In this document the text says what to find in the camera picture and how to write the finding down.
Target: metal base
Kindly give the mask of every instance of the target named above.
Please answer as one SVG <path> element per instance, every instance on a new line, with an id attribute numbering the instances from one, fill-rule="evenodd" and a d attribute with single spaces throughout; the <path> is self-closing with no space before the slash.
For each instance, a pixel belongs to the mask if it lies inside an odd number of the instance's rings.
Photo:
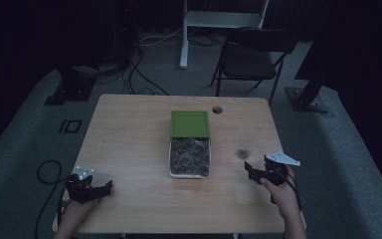
<path id="1" fill-rule="evenodd" d="M 78 89 L 67 92 L 64 83 L 60 82 L 53 96 L 48 97 L 45 106 L 62 106 L 64 102 L 86 102 L 89 100 L 96 79 L 84 79 Z"/>
<path id="2" fill-rule="evenodd" d="M 322 113 L 327 114 L 328 109 L 324 105 L 320 96 L 317 96 L 314 101 L 308 106 L 299 103 L 299 95 L 303 91 L 303 88 L 285 88 L 287 96 L 289 97 L 292 108 L 295 112 L 308 112 L 308 113 Z"/>

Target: box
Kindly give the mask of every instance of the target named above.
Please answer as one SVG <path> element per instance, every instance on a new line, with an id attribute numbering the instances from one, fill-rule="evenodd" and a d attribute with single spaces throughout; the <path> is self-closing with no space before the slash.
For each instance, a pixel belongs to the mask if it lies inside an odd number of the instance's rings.
<path id="1" fill-rule="evenodd" d="M 205 178 L 211 163 L 207 112 L 171 112 L 169 168 L 175 178 Z"/>

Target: wooden tabletop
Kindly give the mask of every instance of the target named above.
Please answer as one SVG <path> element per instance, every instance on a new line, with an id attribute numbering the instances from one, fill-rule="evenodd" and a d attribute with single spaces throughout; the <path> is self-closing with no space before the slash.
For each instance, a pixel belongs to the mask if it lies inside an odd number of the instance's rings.
<path id="1" fill-rule="evenodd" d="M 213 107 L 223 111 L 215 114 Z M 170 176 L 171 111 L 209 113 L 212 160 L 207 178 Z M 80 232 L 283 232 L 270 194 L 249 180 L 237 157 L 245 133 L 258 139 L 247 159 L 255 168 L 264 169 L 266 153 L 282 150 L 264 99 L 101 96 L 76 166 L 95 170 L 92 186 L 113 180 L 112 195 L 98 204 Z"/>

